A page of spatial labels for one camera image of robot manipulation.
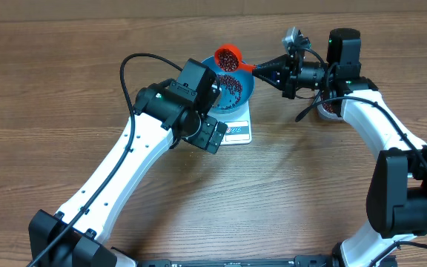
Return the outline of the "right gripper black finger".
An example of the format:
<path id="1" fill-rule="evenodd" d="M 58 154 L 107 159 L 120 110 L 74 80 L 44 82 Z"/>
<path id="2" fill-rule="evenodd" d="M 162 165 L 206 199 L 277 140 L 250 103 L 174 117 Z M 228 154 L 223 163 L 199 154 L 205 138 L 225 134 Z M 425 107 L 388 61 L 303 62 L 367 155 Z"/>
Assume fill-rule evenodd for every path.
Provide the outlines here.
<path id="1" fill-rule="evenodd" d="M 271 85 L 277 90 L 285 90 L 285 83 L 281 80 L 281 75 L 279 71 L 256 68 L 252 71 L 252 75 L 262 80 L 263 82 Z"/>
<path id="2" fill-rule="evenodd" d="M 282 70 L 284 67 L 287 67 L 290 62 L 290 56 L 284 54 L 276 57 L 270 61 L 258 64 L 255 67 L 255 70 Z"/>

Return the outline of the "red measuring scoop blue handle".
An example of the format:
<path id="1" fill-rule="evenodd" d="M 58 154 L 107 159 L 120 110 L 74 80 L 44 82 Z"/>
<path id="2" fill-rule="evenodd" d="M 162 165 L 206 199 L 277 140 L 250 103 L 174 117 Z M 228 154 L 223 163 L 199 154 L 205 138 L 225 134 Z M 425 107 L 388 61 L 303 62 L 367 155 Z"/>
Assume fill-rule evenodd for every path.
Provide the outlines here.
<path id="1" fill-rule="evenodd" d="M 234 44 L 223 44 L 219 47 L 214 53 L 214 61 L 225 72 L 243 70 L 251 73 L 256 68 L 256 65 L 243 62 L 242 54 Z"/>

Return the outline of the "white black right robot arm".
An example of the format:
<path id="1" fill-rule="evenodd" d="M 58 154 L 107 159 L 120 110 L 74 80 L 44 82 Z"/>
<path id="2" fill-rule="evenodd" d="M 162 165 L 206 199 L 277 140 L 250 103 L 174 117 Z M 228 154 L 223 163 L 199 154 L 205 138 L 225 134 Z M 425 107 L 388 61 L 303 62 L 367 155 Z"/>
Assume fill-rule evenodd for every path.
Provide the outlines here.
<path id="1" fill-rule="evenodd" d="M 305 60 L 309 39 L 291 28 L 285 55 L 253 68 L 252 74 L 292 99 L 300 89 L 315 92 L 311 107 L 348 123 L 370 149 L 376 165 L 366 197 L 367 219 L 328 256 L 297 256 L 295 266 L 395 266 L 393 251 L 416 246 L 427 234 L 427 143 L 386 106 L 377 86 L 361 75 L 360 32 L 337 28 L 325 58 Z"/>

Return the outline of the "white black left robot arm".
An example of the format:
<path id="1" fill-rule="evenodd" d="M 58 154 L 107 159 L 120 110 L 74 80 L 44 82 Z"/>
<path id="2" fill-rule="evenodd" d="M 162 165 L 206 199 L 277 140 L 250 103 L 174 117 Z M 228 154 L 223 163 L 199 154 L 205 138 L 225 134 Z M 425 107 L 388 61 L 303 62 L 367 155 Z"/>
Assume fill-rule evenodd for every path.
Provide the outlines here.
<path id="1" fill-rule="evenodd" d="M 40 210 L 30 221 L 30 265 L 137 266 L 105 247 L 116 220 L 149 168 L 180 141 L 218 151 L 227 126 L 208 112 L 220 95 L 216 73 L 189 59 L 177 79 L 128 100 L 128 123 L 88 181 L 55 214 Z"/>

